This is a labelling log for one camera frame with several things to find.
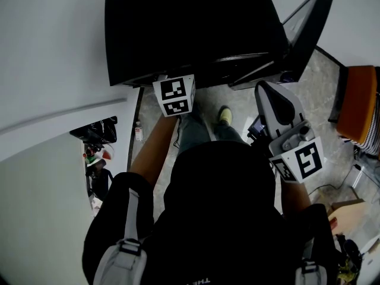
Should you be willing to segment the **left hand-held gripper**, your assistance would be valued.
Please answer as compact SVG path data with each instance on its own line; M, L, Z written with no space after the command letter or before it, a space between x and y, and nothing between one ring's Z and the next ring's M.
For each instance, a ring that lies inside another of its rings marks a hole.
M191 113L195 98L193 74L153 83L154 94L165 117Z

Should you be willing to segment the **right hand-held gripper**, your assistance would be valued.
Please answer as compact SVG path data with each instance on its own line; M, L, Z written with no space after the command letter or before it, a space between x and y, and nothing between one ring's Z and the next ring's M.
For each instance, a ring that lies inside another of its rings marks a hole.
M270 162L281 178L300 184L321 172L325 166L321 138L305 120L298 97L280 84L260 81L255 98L268 135L278 137L277 131L287 131L269 144Z

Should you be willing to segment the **cardboard sheet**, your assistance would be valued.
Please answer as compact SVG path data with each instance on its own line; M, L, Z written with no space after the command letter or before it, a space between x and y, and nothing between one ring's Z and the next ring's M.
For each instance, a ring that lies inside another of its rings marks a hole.
M338 226L331 230L333 235L348 235L363 220L367 203L362 199L335 202L331 204L328 219L337 218Z

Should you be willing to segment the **dark bottle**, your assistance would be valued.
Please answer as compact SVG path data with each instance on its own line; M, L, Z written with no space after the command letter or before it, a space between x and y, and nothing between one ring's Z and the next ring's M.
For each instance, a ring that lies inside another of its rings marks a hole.
M105 166L106 161L104 159L100 159L90 166L87 166L85 175L89 177L96 176Z

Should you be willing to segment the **person's black shirt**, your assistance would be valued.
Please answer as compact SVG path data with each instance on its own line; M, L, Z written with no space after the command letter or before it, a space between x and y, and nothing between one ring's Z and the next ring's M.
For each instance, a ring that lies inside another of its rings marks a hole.
M177 157L158 219L144 177L128 172L113 178L84 241L89 283L107 248L123 238L130 189L140 196L137 232L147 253L142 285L294 285L308 240L328 285L336 282L335 246L323 205L282 217L274 207L268 160L246 144L212 141Z

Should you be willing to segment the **person's right forearm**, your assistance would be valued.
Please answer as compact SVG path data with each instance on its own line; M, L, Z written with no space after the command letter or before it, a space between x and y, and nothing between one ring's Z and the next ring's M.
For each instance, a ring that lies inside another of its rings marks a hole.
M286 219L292 219L311 206L311 200L303 183L287 183L281 178L281 207Z

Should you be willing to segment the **person's left forearm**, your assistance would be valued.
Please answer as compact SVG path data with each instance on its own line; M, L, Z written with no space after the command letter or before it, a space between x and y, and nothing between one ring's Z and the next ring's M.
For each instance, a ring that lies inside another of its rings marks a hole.
M162 171L177 121L175 116L161 115L129 169L142 176L152 188Z

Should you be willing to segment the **small black display device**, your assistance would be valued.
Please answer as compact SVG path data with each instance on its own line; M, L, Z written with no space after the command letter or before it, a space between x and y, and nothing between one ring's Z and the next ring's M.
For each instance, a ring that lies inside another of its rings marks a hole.
M247 137L252 140L251 145L258 144L268 146L272 141L264 116L258 115L248 128Z

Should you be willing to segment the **black mini fridge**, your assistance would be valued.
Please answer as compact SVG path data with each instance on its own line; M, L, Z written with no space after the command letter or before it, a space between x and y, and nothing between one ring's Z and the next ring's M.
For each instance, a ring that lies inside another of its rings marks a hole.
M110 85L194 75L197 88L300 80L333 0L304 0L284 21L272 0L105 0Z

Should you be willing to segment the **black white striped garment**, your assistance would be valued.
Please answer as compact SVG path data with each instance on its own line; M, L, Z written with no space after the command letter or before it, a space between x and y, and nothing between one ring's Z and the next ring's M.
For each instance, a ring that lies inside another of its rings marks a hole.
M339 135L338 137L342 142L353 144L365 154L374 156L375 158L378 158L380 155L380 129L369 130L362 143L353 141L343 135Z

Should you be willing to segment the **orange chair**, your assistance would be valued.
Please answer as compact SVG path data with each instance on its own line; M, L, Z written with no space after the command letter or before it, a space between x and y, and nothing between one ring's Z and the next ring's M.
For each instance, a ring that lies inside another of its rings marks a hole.
M370 132L379 91L380 66L341 67L328 122L344 138L363 144Z

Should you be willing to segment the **person's blue jeans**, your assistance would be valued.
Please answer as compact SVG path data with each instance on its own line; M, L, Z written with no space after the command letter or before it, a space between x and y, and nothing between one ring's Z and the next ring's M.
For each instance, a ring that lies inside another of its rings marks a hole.
M214 126L214 136L217 141L234 141L246 144L238 132L230 125L218 122ZM191 113L187 114L182 121L182 136L180 138L178 155L195 146L211 141L206 124L200 110L194 106Z

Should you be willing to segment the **person's right yellow shoe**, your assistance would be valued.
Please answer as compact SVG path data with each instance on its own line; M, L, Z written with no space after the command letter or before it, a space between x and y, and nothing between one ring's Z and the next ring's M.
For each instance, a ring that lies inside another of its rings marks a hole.
M218 122L230 126L232 119L233 115L231 109L228 106L222 106L218 112Z

